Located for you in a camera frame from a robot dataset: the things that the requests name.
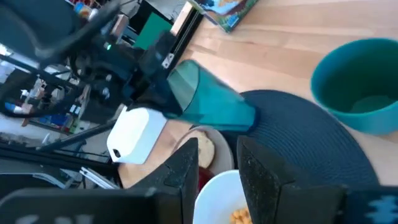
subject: metal frame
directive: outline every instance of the metal frame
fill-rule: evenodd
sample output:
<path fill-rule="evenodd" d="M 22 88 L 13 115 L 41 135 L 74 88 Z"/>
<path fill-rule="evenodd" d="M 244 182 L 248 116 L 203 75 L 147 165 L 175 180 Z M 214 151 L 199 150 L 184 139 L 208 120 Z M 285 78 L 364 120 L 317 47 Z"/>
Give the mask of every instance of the metal frame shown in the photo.
<path fill-rule="evenodd" d="M 187 47 L 190 39 L 195 33 L 197 27 L 199 26 L 203 16 L 196 10 L 191 9 L 188 14 L 188 17 L 185 19 L 185 22 L 181 26 L 178 34 L 177 34 L 177 42 L 172 49 L 172 54 L 175 55 L 172 63 L 167 69 L 170 71 L 176 66 L 177 62 L 180 60 L 185 48 Z M 23 63 L 15 60 L 12 61 L 17 65 L 24 67 Z M 57 154 L 54 151 L 60 149 L 61 147 L 65 147 L 76 142 L 82 141 L 84 139 L 90 138 L 97 134 L 101 134 L 105 131 L 108 131 L 113 128 L 116 120 L 110 121 L 107 124 L 100 125 L 98 127 L 83 131 L 79 134 L 74 134 L 68 136 L 61 141 L 57 141 L 55 143 L 42 146 L 39 148 L 35 147 L 18 147 L 18 146 L 9 146 L 5 144 L 0 144 L 0 157 L 5 159 L 18 160 L 22 162 L 29 162 L 39 165 L 47 165 L 54 166 L 60 169 L 68 169 L 79 172 L 82 167 L 88 167 L 100 175 L 106 177 L 114 177 L 117 182 L 121 184 L 120 176 L 118 174 L 118 166 L 112 163 L 112 161 L 108 161 L 108 163 L 92 161 L 89 159 L 82 159 L 79 157 L 68 156 L 64 154 Z"/>

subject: wooden surface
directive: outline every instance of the wooden surface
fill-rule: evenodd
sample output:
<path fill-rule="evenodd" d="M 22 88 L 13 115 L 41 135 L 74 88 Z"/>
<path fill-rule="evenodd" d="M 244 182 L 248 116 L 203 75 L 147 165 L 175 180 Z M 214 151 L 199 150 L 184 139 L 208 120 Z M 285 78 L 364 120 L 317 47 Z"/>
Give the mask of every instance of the wooden surface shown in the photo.
<path fill-rule="evenodd" d="M 259 0 L 231 34 L 203 20 L 183 58 L 192 58 L 236 91 L 282 90 L 314 101 L 310 78 L 331 50 L 357 39 L 398 39 L 396 0 Z M 174 29 L 185 16 L 182 12 Z M 129 187 L 171 155 L 188 125 L 170 121 L 146 164 L 124 164 Z M 398 133 L 370 136 L 347 128 L 384 185 L 398 185 Z"/>

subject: red object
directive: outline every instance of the red object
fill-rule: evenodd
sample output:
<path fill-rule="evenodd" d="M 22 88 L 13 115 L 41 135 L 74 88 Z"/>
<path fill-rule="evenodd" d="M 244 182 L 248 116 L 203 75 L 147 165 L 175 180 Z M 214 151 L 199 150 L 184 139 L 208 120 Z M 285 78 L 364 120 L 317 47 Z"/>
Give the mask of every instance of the red object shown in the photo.
<path fill-rule="evenodd" d="M 207 182 L 209 182 L 209 180 L 211 178 L 214 177 L 214 174 L 208 170 L 205 169 L 203 167 L 199 167 L 199 178 L 198 178 L 198 194 L 201 191 L 201 189 L 206 185 Z"/>

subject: round placemat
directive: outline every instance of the round placemat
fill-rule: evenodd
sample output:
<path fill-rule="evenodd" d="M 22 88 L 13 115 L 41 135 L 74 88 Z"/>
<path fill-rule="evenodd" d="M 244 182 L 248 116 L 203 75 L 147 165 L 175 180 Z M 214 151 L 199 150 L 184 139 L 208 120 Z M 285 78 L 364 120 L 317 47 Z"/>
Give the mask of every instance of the round placemat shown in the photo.
<path fill-rule="evenodd" d="M 321 184 L 345 184 L 356 189 L 379 185 L 356 140 L 316 104 L 275 90 L 248 91 L 242 95 L 259 109 L 258 125 L 248 134 L 258 143 L 275 150 Z M 238 135 L 223 135 L 237 164 Z"/>

